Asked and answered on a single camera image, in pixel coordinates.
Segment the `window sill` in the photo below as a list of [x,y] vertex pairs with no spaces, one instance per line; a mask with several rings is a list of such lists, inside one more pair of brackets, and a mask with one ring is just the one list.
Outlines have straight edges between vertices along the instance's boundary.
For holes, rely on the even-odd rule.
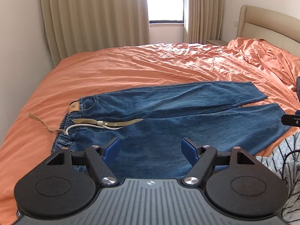
[[184,27],[184,23],[153,23],[150,24],[150,27],[164,27],[164,26],[178,26],[178,27]]

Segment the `leather patch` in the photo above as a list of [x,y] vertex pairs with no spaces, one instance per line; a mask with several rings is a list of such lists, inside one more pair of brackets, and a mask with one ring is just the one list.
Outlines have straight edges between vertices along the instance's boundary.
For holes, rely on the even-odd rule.
[[75,101],[69,105],[69,113],[79,111],[79,101]]

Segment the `blue denim jeans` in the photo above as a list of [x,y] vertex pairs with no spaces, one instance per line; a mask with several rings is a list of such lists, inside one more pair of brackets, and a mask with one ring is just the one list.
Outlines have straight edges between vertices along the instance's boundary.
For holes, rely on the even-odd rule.
[[79,99],[79,111],[68,113],[61,129],[74,119],[124,122],[143,119],[118,130],[71,128],[59,133],[53,150],[67,146],[83,151],[114,137],[121,151],[111,171],[122,178],[166,179],[185,176],[191,165],[181,153],[181,139],[219,151],[240,146],[254,155],[276,141],[289,127],[281,123],[278,104],[240,107],[267,96],[251,82],[197,82],[132,88]]

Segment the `window frame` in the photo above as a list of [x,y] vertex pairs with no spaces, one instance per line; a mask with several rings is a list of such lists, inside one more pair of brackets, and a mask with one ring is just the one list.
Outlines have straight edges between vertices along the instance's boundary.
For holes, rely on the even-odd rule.
[[160,23],[177,23],[183,24],[185,21],[185,0],[183,1],[183,11],[182,11],[182,20],[149,20],[150,24],[160,24]]

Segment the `orange bedsheet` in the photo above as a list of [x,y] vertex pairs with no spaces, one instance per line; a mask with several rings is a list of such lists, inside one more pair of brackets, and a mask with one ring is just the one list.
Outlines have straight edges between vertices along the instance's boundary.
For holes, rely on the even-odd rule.
[[[252,81],[286,113],[300,109],[296,81],[299,58],[260,40],[238,38],[227,47],[157,44],[85,52],[64,59],[22,108],[0,149],[0,224],[16,220],[16,182],[50,155],[54,133],[28,113],[58,128],[72,101],[116,90],[195,81]],[[290,130],[261,155],[269,155]]]

